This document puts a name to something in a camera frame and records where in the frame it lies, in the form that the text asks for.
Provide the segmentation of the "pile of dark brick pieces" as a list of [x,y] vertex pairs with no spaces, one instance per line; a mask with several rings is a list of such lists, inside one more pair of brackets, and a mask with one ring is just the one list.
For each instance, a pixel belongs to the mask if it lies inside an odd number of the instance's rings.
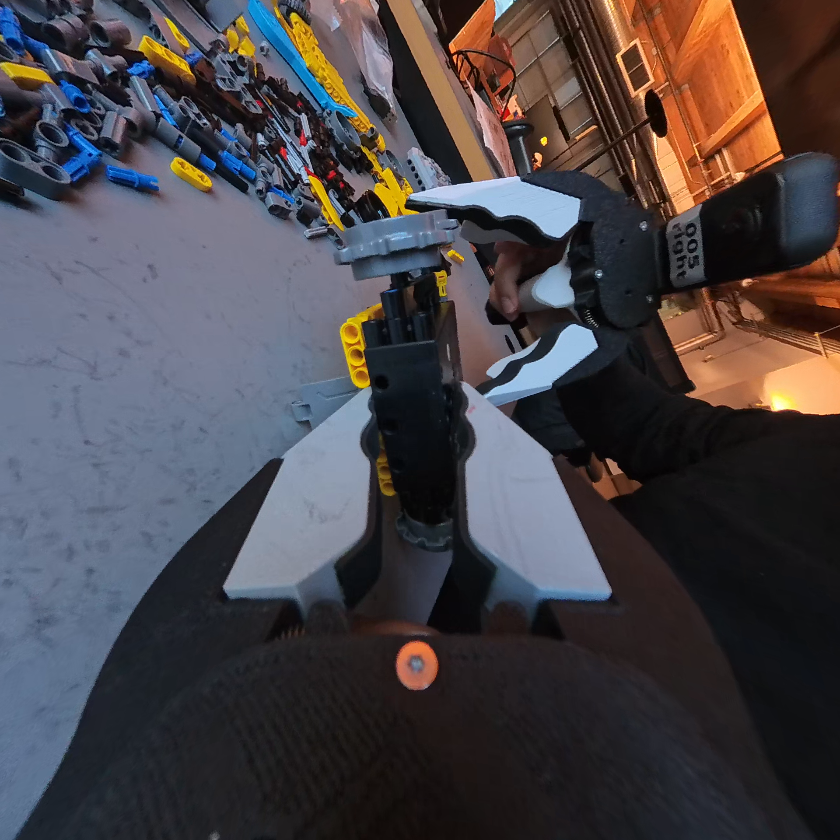
[[60,200],[97,172],[156,193],[119,164],[155,139],[308,238],[390,216],[349,121],[271,76],[242,15],[201,45],[163,2],[114,4],[140,32],[97,2],[2,2],[3,198]]

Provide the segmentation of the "person's right forearm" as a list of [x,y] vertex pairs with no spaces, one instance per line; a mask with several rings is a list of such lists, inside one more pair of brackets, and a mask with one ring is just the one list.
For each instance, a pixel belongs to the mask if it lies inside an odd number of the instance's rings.
[[582,446],[643,484],[838,487],[838,415],[714,406],[668,392],[628,358],[581,372],[513,411],[554,455]]

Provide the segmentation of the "small yellow connector piece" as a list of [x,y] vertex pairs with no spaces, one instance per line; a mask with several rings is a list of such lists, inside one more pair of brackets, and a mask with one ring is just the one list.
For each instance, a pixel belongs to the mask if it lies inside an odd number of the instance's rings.
[[184,183],[201,193],[210,193],[213,189],[211,178],[194,164],[181,157],[175,157],[170,164],[171,172]]

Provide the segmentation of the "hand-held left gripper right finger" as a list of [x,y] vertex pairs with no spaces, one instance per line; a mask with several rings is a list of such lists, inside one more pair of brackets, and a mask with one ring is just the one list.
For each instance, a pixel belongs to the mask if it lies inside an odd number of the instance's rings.
[[468,626],[502,603],[609,603],[613,590],[549,451],[472,386],[454,398],[453,593]]

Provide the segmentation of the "yellow toy brick car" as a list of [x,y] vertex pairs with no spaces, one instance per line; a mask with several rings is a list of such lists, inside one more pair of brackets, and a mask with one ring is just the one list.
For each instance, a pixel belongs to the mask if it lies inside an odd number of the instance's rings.
[[444,274],[438,268],[392,275],[379,306],[351,323],[351,354],[362,357],[371,389],[364,447],[377,489],[371,547],[381,563],[384,468],[400,504],[400,535],[422,550],[453,549],[454,398],[461,366],[455,304],[438,286]]

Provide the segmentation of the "crumpled clear plastic bags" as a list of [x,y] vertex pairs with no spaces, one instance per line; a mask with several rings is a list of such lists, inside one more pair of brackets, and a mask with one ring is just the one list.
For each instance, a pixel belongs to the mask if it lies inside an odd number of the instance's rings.
[[372,1],[333,3],[340,27],[359,64],[362,87],[375,113],[385,122],[396,119],[394,67],[387,37]]

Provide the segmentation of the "white wall vent grille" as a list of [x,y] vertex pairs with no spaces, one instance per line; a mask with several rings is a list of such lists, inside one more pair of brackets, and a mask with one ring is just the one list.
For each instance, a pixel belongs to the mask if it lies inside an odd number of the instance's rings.
[[632,98],[643,96],[654,85],[654,73],[639,38],[616,53],[616,62]]

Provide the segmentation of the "light blue brick separator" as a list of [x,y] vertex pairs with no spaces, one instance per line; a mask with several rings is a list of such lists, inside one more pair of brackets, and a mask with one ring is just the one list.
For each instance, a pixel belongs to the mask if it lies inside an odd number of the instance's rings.
[[297,75],[300,82],[309,91],[321,110],[340,113],[348,119],[354,119],[358,116],[347,105],[335,101],[318,79],[310,72],[305,60],[277,19],[275,13],[270,12],[260,1],[248,1],[248,13],[264,36],[264,39],[279,52],[282,59],[286,61],[289,68]]

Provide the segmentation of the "silver ventilation duct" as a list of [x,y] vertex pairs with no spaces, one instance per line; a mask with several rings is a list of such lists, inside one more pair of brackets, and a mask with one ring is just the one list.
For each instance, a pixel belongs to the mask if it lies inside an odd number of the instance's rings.
[[574,168],[603,175],[610,166],[618,188],[662,221],[672,206],[644,107],[644,93],[653,78],[648,76],[634,90],[623,58],[639,44],[623,4],[565,1],[559,5],[575,70],[602,136],[601,145]]

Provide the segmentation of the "grey toy wheel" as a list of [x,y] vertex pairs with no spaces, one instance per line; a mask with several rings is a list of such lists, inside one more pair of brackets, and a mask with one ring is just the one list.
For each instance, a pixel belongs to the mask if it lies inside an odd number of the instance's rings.
[[356,280],[437,270],[443,260],[440,249],[458,234],[458,221],[445,210],[379,219],[346,228],[334,261],[350,266]]

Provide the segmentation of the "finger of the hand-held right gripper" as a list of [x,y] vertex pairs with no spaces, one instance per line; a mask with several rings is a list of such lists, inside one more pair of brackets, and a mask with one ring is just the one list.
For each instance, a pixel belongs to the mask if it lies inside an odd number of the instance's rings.
[[494,363],[480,393],[492,405],[503,406],[549,391],[597,347],[592,330],[571,322],[555,325],[526,349]]
[[415,192],[406,207],[443,209],[459,224],[462,239],[473,245],[511,242],[550,248],[578,224],[581,199],[555,192],[518,176]]

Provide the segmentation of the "wooden table with black frame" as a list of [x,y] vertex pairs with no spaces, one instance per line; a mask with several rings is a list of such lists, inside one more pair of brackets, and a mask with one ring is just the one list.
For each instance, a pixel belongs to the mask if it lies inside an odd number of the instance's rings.
[[421,150],[455,184],[502,176],[448,50],[456,33],[445,19],[448,2],[379,5],[394,67],[395,95]]

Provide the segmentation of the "black round lamp on pole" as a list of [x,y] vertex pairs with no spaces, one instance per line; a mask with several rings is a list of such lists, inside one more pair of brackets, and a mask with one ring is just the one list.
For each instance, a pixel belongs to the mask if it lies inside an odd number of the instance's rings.
[[[645,118],[636,123],[630,130],[619,135],[614,141],[604,145],[600,150],[580,163],[575,170],[581,172],[605,154],[612,152],[615,147],[625,140],[637,135],[645,127],[649,127],[655,136],[664,138],[668,132],[668,121],[664,106],[658,94],[654,90],[648,90],[644,98]],[[513,160],[514,170],[519,176],[534,172],[532,156],[527,148],[526,139],[533,132],[533,125],[525,119],[509,120],[501,124],[507,138],[508,146]]]

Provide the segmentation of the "person's black top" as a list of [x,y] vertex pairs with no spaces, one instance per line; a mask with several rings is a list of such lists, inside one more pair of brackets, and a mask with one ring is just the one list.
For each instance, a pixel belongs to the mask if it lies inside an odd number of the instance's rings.
[[730,659],[776,773],[838,838],[838,415],[667,401],[606,446],[617,503]]

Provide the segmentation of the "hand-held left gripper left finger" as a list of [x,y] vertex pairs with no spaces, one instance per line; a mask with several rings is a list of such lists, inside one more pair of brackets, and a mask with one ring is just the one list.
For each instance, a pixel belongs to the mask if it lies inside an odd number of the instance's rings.
[[224,583],[230,600],[322,601],[355,606],[381,561],[371,547],[378,517],[364,447],[371,389],[289,449]]

